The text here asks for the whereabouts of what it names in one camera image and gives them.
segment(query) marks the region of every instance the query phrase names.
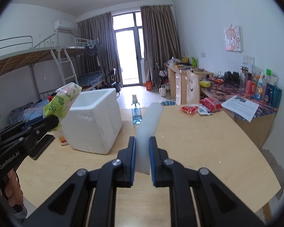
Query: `paper sheet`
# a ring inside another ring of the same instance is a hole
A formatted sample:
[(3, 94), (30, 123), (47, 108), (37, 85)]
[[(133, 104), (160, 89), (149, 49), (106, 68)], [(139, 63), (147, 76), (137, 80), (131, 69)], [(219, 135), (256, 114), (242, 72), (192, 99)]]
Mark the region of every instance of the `paper sheet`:
[(233, 96), (226, 102), (222, 103), (222, 107), (239, 114), (250, 123), (259, 107), (259, 104), (239, 96)]

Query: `air conditioner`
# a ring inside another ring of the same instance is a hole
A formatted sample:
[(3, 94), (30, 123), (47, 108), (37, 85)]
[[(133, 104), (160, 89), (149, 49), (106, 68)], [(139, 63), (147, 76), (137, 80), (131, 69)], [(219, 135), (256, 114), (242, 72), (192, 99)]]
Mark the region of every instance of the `air conditioner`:
[(72, 31), (73, 30), (73, 23), (65, 21), (65, 20), (57, 20), (54, 24), (54, 28), (66, 30), (66, 31)]

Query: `cartoon girl painting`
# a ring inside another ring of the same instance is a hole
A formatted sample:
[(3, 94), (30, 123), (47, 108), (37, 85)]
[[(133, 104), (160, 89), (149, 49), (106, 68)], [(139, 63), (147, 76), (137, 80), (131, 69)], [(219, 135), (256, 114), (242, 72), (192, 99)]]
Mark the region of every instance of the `cartoon girl painting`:
[(229, 27), (224, 30), (224, 33), (226, 50), (241, 52), (242, 50), (239, 27)]

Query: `green bottle cap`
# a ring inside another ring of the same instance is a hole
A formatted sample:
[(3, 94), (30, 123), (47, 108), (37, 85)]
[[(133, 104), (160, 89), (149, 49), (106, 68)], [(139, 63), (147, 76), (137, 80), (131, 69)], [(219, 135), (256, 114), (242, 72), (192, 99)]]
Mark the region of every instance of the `green bottle cap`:
[(271, 70), (268, 69), (268, 68), (266, 69), (266, 75), (267, 75), (267, 76), (271, 76)]

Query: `desk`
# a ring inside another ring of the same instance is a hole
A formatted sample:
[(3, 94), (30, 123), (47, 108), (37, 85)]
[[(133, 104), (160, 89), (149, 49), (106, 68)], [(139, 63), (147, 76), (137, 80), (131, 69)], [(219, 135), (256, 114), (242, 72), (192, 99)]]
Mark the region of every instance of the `desk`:
[[(165, 65), (168, 72), (168, 82), (170, 86), (170, 97), (176, 98), (177, 105), (186, 104), (187, 79), (186, 70), (180, 70), (175, 66)], [(203, 72), (194, 71), (194, 74), (203, 77), (205, 74), (213, 76), (212, 72), (204, 70)]]
[[(188, 168), (209, 168), (252, 211), (278, 192), (270, 166), (225, 112), (190, 116), (178, 108), (164, 107), (156, 132), (158, 147), (170, 158)], [(76, 151), (55, 139), (38, 160), (27, 157), (17, 170), (24, 196), (38, 207), (79, 168), (97, 169), (116, 158), (137, 128), (131, 110), (121, 110), (121, 117), (122, 129), (108, 155)], [(170, 226), (168, 188), (155, 188), (151, 176), (135, 173), (131, 189), (117, 189), (115, 221), (116, 226)]]
[(241, 93), (239, 88), (233, 87), (227, 83), (217, 84), (211, 82), (211, 86), (209, 88), (200, 87), (200, 91), (204, 95), (212, 97), (221, 103), (227, 101), (234, 95), (238, 95), (258, 103), (259, 108), (250, 123), (244, 120), (238, 114), (235, 114), (229, 110), (225, 109), (225, 112), (238, 124), (238, 126), (240, 126), (240, 128), (248, 135), (248, 137), (259, 149), (263, 146), (267, 136), (269, 135), (270, 128), (278, 109), (271, 107), (263, 100), (258, 101), (253, 99), (252, 95), (250, 94)]

